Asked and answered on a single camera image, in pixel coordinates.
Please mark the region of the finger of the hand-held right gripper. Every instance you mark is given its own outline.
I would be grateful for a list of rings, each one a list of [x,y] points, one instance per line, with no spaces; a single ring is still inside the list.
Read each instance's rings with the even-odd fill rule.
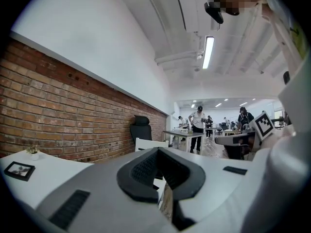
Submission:
[[[255,132],[229,136],[218,136],[215,138],[215,143],[219,145],[248,145],[249,139],[254,139],[254,137]]]

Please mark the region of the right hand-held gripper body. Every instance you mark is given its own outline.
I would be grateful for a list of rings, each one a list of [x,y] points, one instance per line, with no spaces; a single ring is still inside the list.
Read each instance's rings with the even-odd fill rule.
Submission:
[[[251,152],[257,152],[260,149],[269,147],[270,140],[275,133],[275,127],[266,112],[262,112],[259,116],[245,124],[242,133],[246,134],[247,144]]]

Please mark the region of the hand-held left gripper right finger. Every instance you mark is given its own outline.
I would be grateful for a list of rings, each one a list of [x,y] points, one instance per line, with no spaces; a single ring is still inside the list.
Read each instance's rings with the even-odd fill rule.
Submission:
[[[252,162],[190,154],[172,148],[169,152],[200,166],[206,175],[198,193],[180,202],[186,218],[194,221],[186,231],[240,231],[247,208],[236,189],[245,176],[225,171],[226,166],[251,170]]]

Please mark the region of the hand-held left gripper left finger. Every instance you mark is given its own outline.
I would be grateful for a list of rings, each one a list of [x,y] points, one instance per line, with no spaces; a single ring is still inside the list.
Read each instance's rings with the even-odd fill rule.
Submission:
[[[118,170],[142,154],[133,152],[90,165],[48,194],[37,212],[51,219],[75,191],[81,190],[89,196],[70,223],[69,233],[173,233],[175,227],[157,204],[132,200],[117,183]]]

